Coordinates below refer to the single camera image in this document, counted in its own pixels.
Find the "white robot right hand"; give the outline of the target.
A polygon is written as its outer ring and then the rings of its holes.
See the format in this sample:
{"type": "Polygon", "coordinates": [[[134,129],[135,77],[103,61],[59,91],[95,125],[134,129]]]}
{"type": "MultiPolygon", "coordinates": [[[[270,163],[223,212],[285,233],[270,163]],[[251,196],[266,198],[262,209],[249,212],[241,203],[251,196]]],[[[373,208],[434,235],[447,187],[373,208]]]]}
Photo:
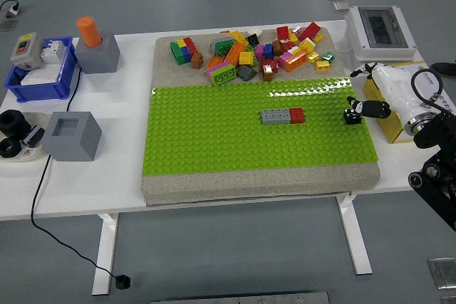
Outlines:
{"type": "Polygon", "coordinates": [[[366,63],[353,71],[351,76],[361,73],[369,74],[383,99],[359,101],[347,97],[349,105],[358,115],[386,119],[395,112],[410,136],[416,135],[434,118],[435,113],[423,107],[423,101],[414,93],[410,85],[412,75],[406,70],[382,63],[366,63]]]}

